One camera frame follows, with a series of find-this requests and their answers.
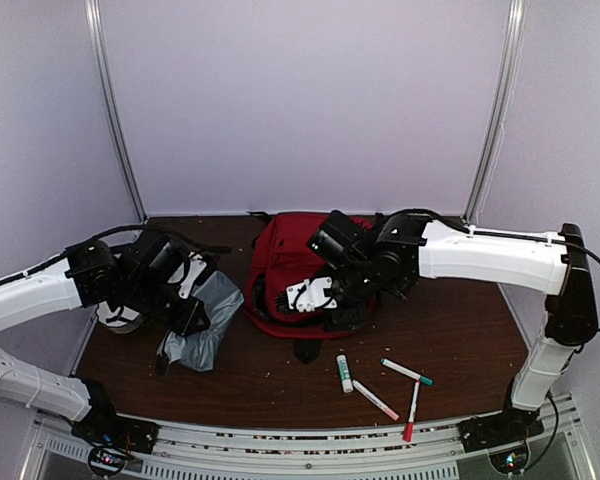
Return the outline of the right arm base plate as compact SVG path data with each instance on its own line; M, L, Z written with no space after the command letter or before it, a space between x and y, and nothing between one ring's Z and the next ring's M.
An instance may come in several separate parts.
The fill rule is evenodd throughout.
M473 417L460 422L457 428L466 453L522 442L545 431L538 414L526 411L502 411L484 417Z

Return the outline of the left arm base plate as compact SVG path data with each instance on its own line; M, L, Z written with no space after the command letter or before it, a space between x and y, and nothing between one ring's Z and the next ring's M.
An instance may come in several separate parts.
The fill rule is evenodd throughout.
M80 421L70 421L71 433L92 446L108 447L122 453L151 454L159 425L120 416L115 411L90 411Z

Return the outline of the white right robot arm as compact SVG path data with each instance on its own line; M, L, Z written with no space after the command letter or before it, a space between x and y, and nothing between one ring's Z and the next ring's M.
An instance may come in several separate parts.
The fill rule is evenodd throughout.
M516 285L545 294L545 320L511 382L502 412L490 416L499 440L515 440L535 421L546 394L579 347L599 332L590 261L580 228L519 233L482 229L426 209L405 209L364 229L334 210L307 242L326 266L288 287L301 312L365 304L384 291L401 298L421 278Z

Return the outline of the red backpack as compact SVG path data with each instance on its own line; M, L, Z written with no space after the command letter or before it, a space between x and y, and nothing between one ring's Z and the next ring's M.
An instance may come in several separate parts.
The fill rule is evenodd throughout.
M367 300L366 322L356 331L326 332L323 321L330 309L311 313L280 312L276 297L284 288L305 279L330 277L332 271L307 243L327 220L323 212L253 212L264 229L253 239L251 266L245 293L245 315L264 333L293 342L294 356L302 363L315 361L325 340L339 339L359 331L375 313L380 298Z

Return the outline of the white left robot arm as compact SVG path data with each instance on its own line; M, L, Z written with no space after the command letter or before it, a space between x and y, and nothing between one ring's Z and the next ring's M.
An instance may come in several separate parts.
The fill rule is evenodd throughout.
M0 332L39 317L93 309L111 329L158 323L175 334L209 328L192 291L230 253L163 227L141 225L127 244L106 243L109 231L67 247L27 270L0 279ZM113 444L131 429L97 381L60 376L0 348L0 397L64 417L76 435Z

